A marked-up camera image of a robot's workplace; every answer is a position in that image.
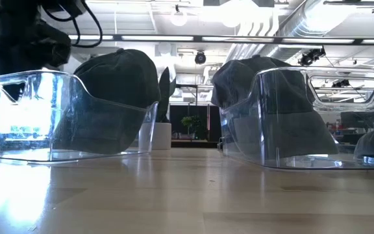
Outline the clear plastic bin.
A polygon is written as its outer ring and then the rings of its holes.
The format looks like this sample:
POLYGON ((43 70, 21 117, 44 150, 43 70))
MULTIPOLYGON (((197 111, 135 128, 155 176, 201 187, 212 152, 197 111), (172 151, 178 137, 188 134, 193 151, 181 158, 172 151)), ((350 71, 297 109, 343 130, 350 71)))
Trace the clear plastic bin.
POLYGON ((149 153, 157 106, 93 97, 61 71, 1 75, 0 159, 45 164, 149 153))
POLYGON ((374 69, 272 68, 229 100, 226 155, 270 168, 374 170, 374 69))

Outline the small green potted plant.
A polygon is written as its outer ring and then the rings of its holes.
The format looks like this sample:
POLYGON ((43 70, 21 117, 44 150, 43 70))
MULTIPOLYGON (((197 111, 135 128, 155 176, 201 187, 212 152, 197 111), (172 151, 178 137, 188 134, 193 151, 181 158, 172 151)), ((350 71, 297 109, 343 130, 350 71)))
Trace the small green potted plant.
POLYGON ((206 127, 198 116, 185 116, 181 123, 187 127, 190 134, 194 134, 193 139, 204 140, 206 138, 206 127))

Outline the black track light cluster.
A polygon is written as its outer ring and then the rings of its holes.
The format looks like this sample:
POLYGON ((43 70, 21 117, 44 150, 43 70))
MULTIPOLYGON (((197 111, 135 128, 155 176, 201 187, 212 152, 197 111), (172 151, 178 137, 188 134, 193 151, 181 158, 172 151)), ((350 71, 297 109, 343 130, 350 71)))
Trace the black track light cluster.
POLYGON ((310 66, 315 61, 326 55, 325 48, 311 49, 307 52, 302 53, 301 58, 298 60, 298 64, 301 66, 310 66))

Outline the snake plant in white pot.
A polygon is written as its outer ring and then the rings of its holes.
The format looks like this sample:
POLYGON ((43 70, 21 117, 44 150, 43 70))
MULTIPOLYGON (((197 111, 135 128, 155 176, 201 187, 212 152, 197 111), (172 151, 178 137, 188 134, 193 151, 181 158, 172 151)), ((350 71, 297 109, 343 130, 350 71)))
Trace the snake plant in white pot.
POLYGON ((173 95, 176 87, 176 78, 172 80, 171 78, 171 72, 166 67, 159 80, 161 99, 147 113, 138 133, 138 149, 142 152, 171 149, 172 130, 167 113, 169 98, 173 95))

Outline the dark green-black baseball cap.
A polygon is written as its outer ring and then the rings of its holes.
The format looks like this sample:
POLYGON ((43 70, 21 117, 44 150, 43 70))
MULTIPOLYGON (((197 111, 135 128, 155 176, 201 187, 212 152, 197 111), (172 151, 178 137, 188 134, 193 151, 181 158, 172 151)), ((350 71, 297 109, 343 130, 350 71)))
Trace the dark green-black baseball cap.
POLYGON ((56 150, 114 155, 134 142, 148 109, 160 101, 154 62, 137 49, 118 49, 82 63, 53 136, 56 150))

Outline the grey baseball cap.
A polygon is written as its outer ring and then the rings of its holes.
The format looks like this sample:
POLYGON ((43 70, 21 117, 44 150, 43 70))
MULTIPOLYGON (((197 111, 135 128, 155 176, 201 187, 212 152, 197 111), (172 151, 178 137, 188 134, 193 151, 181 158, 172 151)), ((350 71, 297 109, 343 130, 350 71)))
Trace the grey baseball cap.
POLYGON ((265 159, 338 153, 303 74, 289 64, 259 55, 231 60, 212 82, 211 102, 244 153, 265 159))

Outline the overhead light bar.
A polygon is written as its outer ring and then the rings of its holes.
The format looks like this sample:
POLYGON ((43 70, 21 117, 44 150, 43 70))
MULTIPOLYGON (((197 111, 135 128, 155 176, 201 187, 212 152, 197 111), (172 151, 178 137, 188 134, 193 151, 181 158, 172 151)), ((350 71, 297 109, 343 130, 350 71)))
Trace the overhead light bar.
POLYGON ((191 42, 217 44, 275 44, 316 46, 374 46, 374 38, 278 37, 278 36, 209 36, 170 34, 104 34, 111 42, 191 42))

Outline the black computer monitor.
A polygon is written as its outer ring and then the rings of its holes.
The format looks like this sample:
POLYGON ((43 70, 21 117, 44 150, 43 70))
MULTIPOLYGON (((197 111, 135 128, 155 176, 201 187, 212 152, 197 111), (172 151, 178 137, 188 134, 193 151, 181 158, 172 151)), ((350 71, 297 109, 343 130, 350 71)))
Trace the black computer monitor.
POLYGON ((374 128, 374 112, 341 112, 340 117, 346 128, 374 128))

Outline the silver ventilation duct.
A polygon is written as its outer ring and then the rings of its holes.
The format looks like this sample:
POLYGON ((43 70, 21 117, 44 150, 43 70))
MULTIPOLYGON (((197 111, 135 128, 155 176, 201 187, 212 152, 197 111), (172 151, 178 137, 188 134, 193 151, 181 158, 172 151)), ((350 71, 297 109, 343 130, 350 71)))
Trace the silver ventilation duct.
MULTIPOLYGON (((353 6, 330 5, 326 1, 332 0, 303 0, 282 23, 279 23, 277 16, 272 16, 269 23, 254 23, 247 35, 323 37, 355 11, 353 6)), ((246 59, 253 55, 286 61, 301 50, 299 45, 233 44, 226 61, 246 59)))

